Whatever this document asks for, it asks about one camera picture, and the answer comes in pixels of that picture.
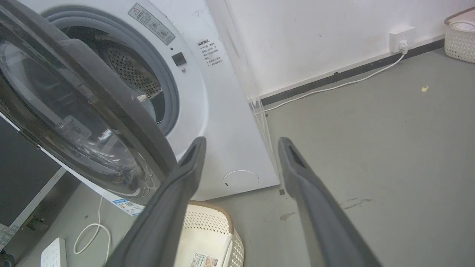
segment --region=white wall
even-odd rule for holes
[[[416,45],[443,38],[443,20],[475,0],[225,0],[261,96],[390,55],[389,32],[416,27]]]

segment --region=gray floor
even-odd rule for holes
[[[474,266],[474,73],[475,65],[442,50],[404,60],[269,112],[274,144],[280,136],[294,141],[384,265]],[[296,204],[279,189],[213,201],[233,217],[245,266],[309,266]],[[69,267],[101,266],[102,231],[84,254],[72,253],[98,202],[81,186],[20,266],[39,266],[42,249],[58,236],[66,239]],[[133,218],[109,203],[102,210],[117,244]]]

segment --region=perforated basket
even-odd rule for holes
[[[475,7],[459,12],[445,19],[445,52],[448,56],[475,63],[475,31],[457,29],[458,24],[475,27]]]
[[[174,267],[242,267],[244,246],[222,207],[190,201]]]

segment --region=front-loading washing machine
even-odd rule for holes
[[[197,136],[194,200],[279,184],[204,0],[20,1],[1,4],[1,116],[96,192],[140,213]]]

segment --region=white power strip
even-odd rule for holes
[[[66,244],[64,239],[55,239],[41,253],[41,267],[66,267]]]

